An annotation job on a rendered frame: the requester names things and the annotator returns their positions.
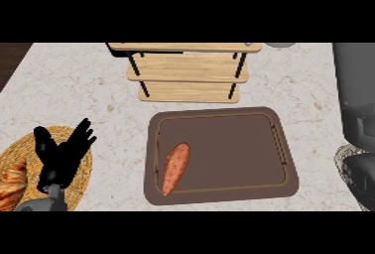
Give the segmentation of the black pot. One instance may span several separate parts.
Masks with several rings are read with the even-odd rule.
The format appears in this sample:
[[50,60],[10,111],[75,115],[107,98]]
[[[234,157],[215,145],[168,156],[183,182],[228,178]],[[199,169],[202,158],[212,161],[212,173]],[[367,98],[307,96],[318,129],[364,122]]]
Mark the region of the black pot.
[[342,173],[357,201],[375,211],[375,155],[366,153],[347,157]]

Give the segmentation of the dark grey appliance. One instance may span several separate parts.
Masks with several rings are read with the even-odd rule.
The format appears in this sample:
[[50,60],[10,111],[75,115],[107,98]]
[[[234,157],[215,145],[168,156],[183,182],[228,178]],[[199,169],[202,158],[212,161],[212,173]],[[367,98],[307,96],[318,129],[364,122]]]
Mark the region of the dark grey appliance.
[[344,138],[375,153],[375,43],[333,43],[332,53]]

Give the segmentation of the brown rectangular tray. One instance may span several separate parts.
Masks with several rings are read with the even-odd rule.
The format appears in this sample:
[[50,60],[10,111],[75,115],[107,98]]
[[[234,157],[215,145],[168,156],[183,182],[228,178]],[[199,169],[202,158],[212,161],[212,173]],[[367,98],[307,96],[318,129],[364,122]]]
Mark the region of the brown rectangular tray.
[[[186,143],[190,160],[171,194],[163,162]],[[143,194],[155,205],[287,197],[298,177],[279,117],[265,107],[168,111],[147,127]]]

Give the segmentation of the orange sweet potato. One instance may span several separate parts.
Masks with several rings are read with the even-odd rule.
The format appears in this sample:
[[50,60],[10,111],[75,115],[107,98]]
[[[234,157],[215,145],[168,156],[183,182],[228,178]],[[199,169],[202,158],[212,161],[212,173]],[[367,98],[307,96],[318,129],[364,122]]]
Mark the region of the orange sweet potato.
[[186,142],[183,142],[171,149],[163,161],[163,175],[160,185],[163,195],[169,195],[177,187],[187,168],[189,159],[190,146]]

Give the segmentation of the round woven wicker placemat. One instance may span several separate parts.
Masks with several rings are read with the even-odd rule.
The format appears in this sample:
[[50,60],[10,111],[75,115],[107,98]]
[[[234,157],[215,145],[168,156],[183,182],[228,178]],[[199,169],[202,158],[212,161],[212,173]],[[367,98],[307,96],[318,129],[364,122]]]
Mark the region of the round woven wicker placemat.
[[[32,200],[36,198],[45,198],[48,196],[48,193],[42,193],[36,190],[42,163],[35,153],[34,134],[28,135],[23,139],[20,139],[11,145],[10,148],[5,150],[5,153],[0,157],[0,180],[1,180],[3,173],[13,168],[14,164],[20,160],[26,161],[28,185],[26,185],[22,199],[17,203],[17,206],[28,200]],[[78,201],[81,200],[81,197],[84,195],[90,172],[91,172],[91,155],[88,150],[85,156],[81,159],[81,164],[76,170],[72,183],[63,189],[65,203],[67,205],[67,210],[72,210],[75,208]]]

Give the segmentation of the golden brown croissant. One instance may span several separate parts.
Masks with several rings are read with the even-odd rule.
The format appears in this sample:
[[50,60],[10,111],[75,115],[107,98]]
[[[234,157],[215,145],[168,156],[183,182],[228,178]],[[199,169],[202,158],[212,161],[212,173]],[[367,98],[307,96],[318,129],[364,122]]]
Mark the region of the golden brown croissant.
[[26,161],[20,160],[0,180],[0,211],[13,211],[28,185]]

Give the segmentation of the wooden tiered shelf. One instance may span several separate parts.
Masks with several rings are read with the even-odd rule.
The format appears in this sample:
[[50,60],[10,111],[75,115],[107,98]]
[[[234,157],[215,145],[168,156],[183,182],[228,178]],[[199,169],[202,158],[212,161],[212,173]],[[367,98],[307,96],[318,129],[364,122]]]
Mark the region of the wooden tiered shelf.
[[140,101],[237,103],[249,80],[246,56],[261,43],[107,43],[127,57],[125,77],[138,83]]

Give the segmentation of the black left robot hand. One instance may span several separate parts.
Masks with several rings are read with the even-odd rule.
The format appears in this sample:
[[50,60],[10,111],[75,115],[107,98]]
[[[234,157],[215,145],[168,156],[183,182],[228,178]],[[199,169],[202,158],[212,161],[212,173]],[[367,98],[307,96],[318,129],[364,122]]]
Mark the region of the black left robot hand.
[[36,190],[47,193],[50,185],[63,190],[72,183],[81,159],[85,156],[96,140],[91,123],[84,119],[76,126],[66,142],[56,143],[48,130],[34,128],[35,153],[42,163]]

